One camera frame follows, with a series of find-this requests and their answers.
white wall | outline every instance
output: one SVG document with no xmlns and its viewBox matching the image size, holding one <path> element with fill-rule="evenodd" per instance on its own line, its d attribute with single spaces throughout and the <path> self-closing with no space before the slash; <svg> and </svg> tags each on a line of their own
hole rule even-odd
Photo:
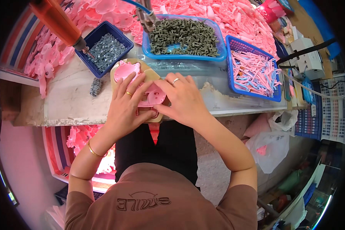
<svg viewBox="0 0 345 230">
<path fill-rule="evenodd" d="M 51 176 L 40 127 L 13 127 L 3 122 L 0 135 L 1 162 L 16 196 L 17 209 L 33 230 L 49 229 L 45 209 L 59 205 L 54 193 L 66 183 Z"/>
</svg>

black pants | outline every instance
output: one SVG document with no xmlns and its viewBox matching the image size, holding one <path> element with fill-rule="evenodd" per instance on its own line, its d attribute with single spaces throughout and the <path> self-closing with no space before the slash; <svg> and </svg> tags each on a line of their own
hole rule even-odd
<svg viewBox="0 0 345 230">
<path fill-rule="evenodd" d="M 116 142 L 115 181 L 126 168 L 142 162 L 179 172 L 195 185 L 198 165 L 193 129 L 176 121 L 162 122 L 155 145 L 148 124 L 142 124 Z"/>
</svg>

dark blue bin of screws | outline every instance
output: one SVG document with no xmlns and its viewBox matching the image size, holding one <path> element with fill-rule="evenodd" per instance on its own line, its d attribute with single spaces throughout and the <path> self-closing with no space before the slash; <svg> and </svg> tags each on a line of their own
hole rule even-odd
<svg viewBox="0 0 345 230">
<path fill-rule="evenodd" d="M 97 78 L 109 72 L 134 46 L 121 30 L 108 21 L 98 25 L 84 40 L 95 58 L 82 51 L 75 52 Z"/>
</svg>

shirt sleeve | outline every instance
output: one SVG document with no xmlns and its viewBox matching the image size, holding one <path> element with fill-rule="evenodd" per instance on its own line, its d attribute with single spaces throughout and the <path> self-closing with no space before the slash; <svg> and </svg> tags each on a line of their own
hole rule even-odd
<svg viewBox="0 0 345 230">
<path fill-rule="evenodd" d="M 257 191 L 248 185 L 236 185 L 226 191 L 216 207 L 235 230 L 257 230 Z"/>
<path fill-rule="evenodd" d="M 67 209 L 65 212 L 65 230 L 81 229 L 87 211 L 93 201 L 78 191 L 67 195 Z"/>
</svg>

person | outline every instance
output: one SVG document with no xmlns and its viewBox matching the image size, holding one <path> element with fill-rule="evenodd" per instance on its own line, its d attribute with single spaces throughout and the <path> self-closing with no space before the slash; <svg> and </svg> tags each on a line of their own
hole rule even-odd
<svg viewBox="0 0 345 230">
<path fill-rule="evenodd" d="M 65 229 L 257 229 L 257 168 L 242 141 L 207 110 L 191 76 L 169 73 L 144 83 L 135 73 L 117 83 L 105 125 L 79 152 L 69 173 Z M 171 106 L 153 107 L 174 121 L 160 124 L 155 145 L 148 111 L 136 116 L 138 103 L 155 83 Z M 197 181 L 193 130 L 219 152 L 231 170 L 217 207 L 206 200 Z M 115 145 L 116 184 L 96 201 L 92 177 L 102 156 Z"/>
</svg>

